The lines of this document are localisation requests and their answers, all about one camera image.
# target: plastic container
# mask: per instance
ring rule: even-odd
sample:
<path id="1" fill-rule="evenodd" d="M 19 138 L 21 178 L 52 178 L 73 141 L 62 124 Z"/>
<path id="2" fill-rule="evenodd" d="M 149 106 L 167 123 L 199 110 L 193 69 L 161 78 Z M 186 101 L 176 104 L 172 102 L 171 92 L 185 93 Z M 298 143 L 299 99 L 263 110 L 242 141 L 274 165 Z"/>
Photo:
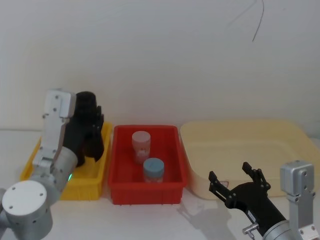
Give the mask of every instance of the plastic container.
<path id="1" fill-rule="evenodd" d="M 151 135 L 150 156 L 164 162 L 163 182 L 147 183 L 144 168 L 134 161 L 132 134 Z M 178 130 L 166 125 L 120 125 L 114 128 L 108 183 L 113 204 L 179 204 L 187 185 L 185 161 Z"/>
<path id="2" fill-rule="evenodd" d="M 272 119 L 195 121 L 184 124 L 180 133 L 190 188 L 201 198 L 216 199 L 208 190 L 210 171 L 229 189 L 250 182 L 242 171 L 243 162 L 262 169 L 271 185 L 271 197 L 285 195 L 280 187 L 280 167 L 294 160 L 314 164 L 314 189 L 319 189 L 320 151 L 293 123 Z"/>
<path id="3" fill-rule="evenodd" d="M 150 155 L 151 136 L 146 131 L 136 131 L 132 134 L 132 146 L 135 151 L 135 162 L 143 164 Z"/>
<path id="4" fill-rule="evenodd" d="M 111 123 L 105 122 L 101 130 L 104 152 L 99 161 L 86 157 L 85 163 L 77 167 L 67 183 L 60 200 L 90 201 L 98 200 L 102 194 L 104 175 L 108 168 L 108 159 L 111 155 L 110 135 Z M 25 165 L 20 180 L 27 180 L 33 172 L 32 162 L 40 147 L 40 140 L 35 146 L 27 164 Z"/>
<path id="5" fill-rule="evenodd" d="M 165 164 L 159 158 L 148 158 L 143 163 L 143 175 L 146 183 L 162 183 L 164 180 Z"/>

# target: white table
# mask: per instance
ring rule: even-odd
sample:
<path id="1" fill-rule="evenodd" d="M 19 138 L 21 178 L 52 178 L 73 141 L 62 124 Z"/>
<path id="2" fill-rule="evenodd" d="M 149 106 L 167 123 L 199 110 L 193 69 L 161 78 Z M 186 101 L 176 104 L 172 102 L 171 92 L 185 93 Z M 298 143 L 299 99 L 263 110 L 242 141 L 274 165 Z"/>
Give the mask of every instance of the white table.
<path id="1" fill-rule="evenodd" d="M 39 136 L 36 131 L 0 131 L 0 187 L 8 188 L 19 180 Z M 220 201 L 199 199 L 187 189 L 180 205 L 118 206 L 105 192 L 98 201 L 59 201 L 53 205 L 53 228 L 45 240 L 250 240 L 242 234 L 250 224 L 244 213 L 229 210 Z M 314 220 L 320 229 L 317 193 Z M 287 199 L 271 200 L 288 218 Z M 254 233 L 260 240 L 258 232 Z M 9 229 L 2 238 L 15 239 Z"/>

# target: red plastic bin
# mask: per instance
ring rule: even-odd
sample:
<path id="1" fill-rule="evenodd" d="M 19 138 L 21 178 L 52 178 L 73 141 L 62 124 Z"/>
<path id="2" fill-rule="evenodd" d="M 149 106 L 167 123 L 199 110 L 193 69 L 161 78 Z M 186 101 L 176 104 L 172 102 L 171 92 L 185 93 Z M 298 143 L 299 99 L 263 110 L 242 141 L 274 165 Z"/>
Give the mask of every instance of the red plastic bin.
<path id="1" fill-rule="evenodd" d="M 151 135 L 150 157 L 164 162 L 162 183 L 146 183 L 143 165 L 134 161 L 132 134 Z M 187 185 L 178 130 L 167 125 L 119 125 L 114 128 L 108 183 L 115 205 L 179 204 Z"/>

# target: blue lid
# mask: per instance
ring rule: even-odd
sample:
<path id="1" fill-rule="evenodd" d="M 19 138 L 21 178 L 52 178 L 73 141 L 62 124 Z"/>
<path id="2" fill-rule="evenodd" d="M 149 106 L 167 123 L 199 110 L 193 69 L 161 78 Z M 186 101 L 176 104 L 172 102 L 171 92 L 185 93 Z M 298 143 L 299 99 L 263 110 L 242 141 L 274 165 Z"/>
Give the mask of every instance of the blue lid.
<path id="1" fill-rule="evenodd" d="M 149 178 L 161 178 L 165 173 L 165 164 L 159 158 L 148 158 L 143 163 L 143 173 Z"/>

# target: yellow plastic tray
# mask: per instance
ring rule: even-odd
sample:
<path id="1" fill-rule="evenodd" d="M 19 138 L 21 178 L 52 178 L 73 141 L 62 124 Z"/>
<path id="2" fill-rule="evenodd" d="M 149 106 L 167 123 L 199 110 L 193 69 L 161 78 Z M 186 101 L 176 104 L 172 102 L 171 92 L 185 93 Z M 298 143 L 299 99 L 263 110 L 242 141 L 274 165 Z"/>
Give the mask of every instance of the yellow plastic tray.
<path id="1" fill-rule="evenodd" d="M 102 126 L 102 139 L 104 152 L 99 161 L 86 157 L 85 163 L 77 167 L 72 173 L 70 181 L 67 183 L 60 200 L 90 201 L 98 200 L 102 194 L 102 185 L 105 172 L 107 172 L 110 158 L 110 135 L 112 131 L 111 123 L 105 122 Z M 20 180 L 27 180 L 33 172 L 32 162 L 40 147 L 40 141 L 35 146 L 27 164 L 25 165 Z"/>
<path id="2" fill-rule="evenodd" d="M 283 196 L 280 167 L 294 160 L 314 164 L 315 189 L 320 186 L 320 151 L 295 124 L 282 120 L 195 121 L 184 124 L 181 139 L 188 162 L 191 190 L 204 199 L 209 192 L 209 172 L 229 189 L 251 181 L 243 162 L 262 169 L 271 184 L 268 195 Z"/>

